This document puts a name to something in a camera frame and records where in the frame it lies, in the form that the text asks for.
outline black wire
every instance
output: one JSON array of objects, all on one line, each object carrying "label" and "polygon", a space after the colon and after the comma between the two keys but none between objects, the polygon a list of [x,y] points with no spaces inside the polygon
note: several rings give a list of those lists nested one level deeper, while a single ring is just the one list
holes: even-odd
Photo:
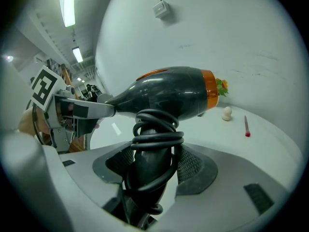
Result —
[{"label": "black wire", "polygon": [[32,107],[32,124],[33,124],[35,135],[37,136],[37,138],[40,141],[40,143],[42,145],[44,145],[44,143],[43,143],[43,141],[41,139],[41,135],[38,133],[37,126],[36,126],[36,121],[38,120],[36,109],[37,109],[37,105],[34,104],[33,107]]},{"label": "black wire", "polygon": [[[136,114],[136,124],[133,127],[134,138],[132,140],[131,149],[137,151],[154,151],[162,148],[168,148],[180,145],[184,142],[182,131],[176,131],[179,126],[179,121],[173,115],[157,110],[157,109],[144,109]],[[142,127],[153,128],[159,133],[139,135],[138,130]],[[165,185],[175,174],[177,170],[177,161],[173,154],[171,154],[172,164],[169,169],[154,181],[133,189],[130,179],[132,178],[130,165],[126,177],[125,187],[126,194],[130,196],[136,205],[143,211],[151,215],[159,215],[163,212],[163,208],[159,204],[143,204],[139,202],[138,196],[143,195]]]}]

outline red brush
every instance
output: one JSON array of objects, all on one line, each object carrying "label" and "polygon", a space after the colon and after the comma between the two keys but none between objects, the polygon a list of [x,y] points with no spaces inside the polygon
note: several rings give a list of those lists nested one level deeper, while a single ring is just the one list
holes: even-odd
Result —
[{"label": "red brush", "polygon": [[246,116],[245,116],[245,126],[246,126],[246,134],[245,134],[245,136],[246,137],[250,137],[251,133],[249,131],[249,126],[248,126],[248,121],[247,121],[247,117]]}]

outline light fixture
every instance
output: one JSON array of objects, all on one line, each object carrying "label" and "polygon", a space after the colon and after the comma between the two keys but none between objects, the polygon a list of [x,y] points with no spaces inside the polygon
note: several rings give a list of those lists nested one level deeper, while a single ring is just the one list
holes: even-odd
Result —
[{"label": "light fixture", "polygon": [[6,60],[7,60],[8,62],[12,62],[13,59],[14,59],[13,56],[7,56],[7,57],[6,57]]},{"label": "light fixture", "polygon": [[65,27],[75,24],[74,0],[60,0],[62,19]]},{"label": "light fixture", "polygon": [[76,57],[77,62],[82,62],[83,58],[82,58],[82,54],[81,51],[79,49],[79,47],[73,48],[72,49],[74,56]]}]

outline wall outlet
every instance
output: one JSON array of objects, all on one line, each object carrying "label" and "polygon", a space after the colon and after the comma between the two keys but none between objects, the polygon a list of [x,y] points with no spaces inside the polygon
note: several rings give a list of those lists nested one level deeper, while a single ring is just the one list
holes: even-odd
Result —
[{"label": "wall outlet", "polygon": [[163,18],[170,13],[169,4],[165,1],[160,1],[153,7],[154,15],[156,18]]}]

